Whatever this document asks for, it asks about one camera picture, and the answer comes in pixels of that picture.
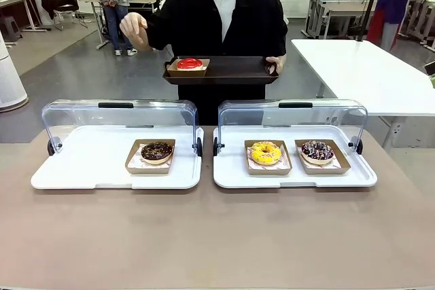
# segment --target table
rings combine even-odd
[[[435,284],[435,204],[368,134],[370,189],[37,191],[42,132],[2,175],[0,287],[380,289]]]
[[[103,34],[101,33],[100,20],[97,15],[97,12],[95,11],[94,3],[98,3],[98,6],[100,7],[102,6],[99,0],[80,0],[80,1],[83,1],[85,3],[90,3],[90,5],[92,6],[92,13],[94,14],[95,22],[97,23],[98,33],[100,37],[100,44],[97,46],[97,50],[99,50],[110,42],[109,40],[106,40]],[[142,7],[145,7],[145,5],[151,5],[152,12],[154,13],[156,11],[156,9],[154,8],[154,4],[156,3],[156,0],[128,0],[128,2],[141,4]]]
[[[393,117],[387,151],[402,129],[406,117],[435,116],[435,90],[427,75],[374,44],[354,40],[292,40],[293,45],[337,97],[351,99],[368,114]]]
[[[367,10],[367,2],[351,2],[351,3],[326,3],[324,5],[324,11],[326,12],[326,28],[324,33],[324,39],[328,36],[328,29],[331,22],[331,17],[346,17],[344,27],[340,33],[340,36],[344,36],[349,27],[351,17],[363,16]],[[375,13],[376,3],[373,4],[370,17]]]
[[[407,35],[412,35],[420,40],[420,44],[425,46],[428,43],[428,40],[433,39],[433,37],[429,37],[430,29],[435,20],[435,2],[434,0],[414,0],[413,4],[413,12],[409,19],[408,28],[406,29]]]
[[[366,10],[366,0],[310,0],[305,20],[305,30],[300,30],[306,37],[319,39],[324,17],[327,18],[327,27],[324,38],[328,34],[331,17],[347,17],[344,21],[340,35],[345,35],[352,17],[362,16]]]
[[[21,1],[24,3],[24,7],[26,8],[27,18],[29,19],[29,23],[30,23],[30,28],[23,29],[22,31],[23,32],[46,32],[47,30],[45,30],[45,29],[39,29],[39,28],[35,27],[35,24],[33,23],[32,15],[30,13],[29,6],[27,5],[26,0],[0,0],[0,8],[6,7],[9,5],[13,5],[15,3],[20,3]]]

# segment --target finger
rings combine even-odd
[[[277,73],[278,73],[278,75],[281,75],[282,72],[283,72],[283,66],[278,64],[277,65]]]
[[[128,16],[126,16],[126,17],[124,17],[123,21],[124,21],[124,27],[126,29],[126,35],[133,35],[134,34],[133,32],[135,30],[133,28],[133,24],[131,22],[131,19]]]
[[[278,63],[279,59],[277,57],[267,57],[266,61]]]
[[[142,26],[144,29],[147,29],[147,28],[148,28],[147,20],[146,20],[145,18],[143,18],[143,17],[141,17],[141,26]]]
[[[127,37],[130,36],[131,31],[132,31],[132,27],[131,27],[130,22],[127,19],[124,18],[121,21],[120,28],[121,28],[121,31],[124,33],[125,36],[127,36]]]
[[[133,30],[134,30],[135,34],[138,35],[139,34],[139,24],[140,24],[140,22],[139,22],[139,20],[138,20],[136,15],[132,15],[131,16],[131,24],[133,26]]]

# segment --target hand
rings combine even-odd
[[[133,43],[136,48],[147,47],[147,21],[138,13],[128,13],[120,24],[121,31]]]
[[[281,56],[281,57],[267,57],[266,61],[268,62],[272,62],[277,64],[277,73],[278,75],[281,75],[281,73],[284,70],[284,62],[285,62],[285,56]],[[269,68],[269,74],[273,74],[275,72],[275,66],[271,66]]]

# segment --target black chair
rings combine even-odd
[[[54,21],[54,26],[58,30],[63,30],[64,15],[76,19],[80,25],[88,28],[83,15],[79,13],[79,4],[77,0],[42,0],[42,7],[49,13]]]

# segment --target jeans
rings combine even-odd
[[[121,21],[125,15],[128,13],[126,6],[116,5],[115,7],[104,6],[104,11],[107,17],[107,26],[109,28],[109,35],[111,39],[111,44],[114,45],[115,50],[121,50],[120,40],[118,39],[118,20]],[[133,49],[131,42],[127,39],[123,32],[121,32],[124,38],[125,46],[127,50]]]

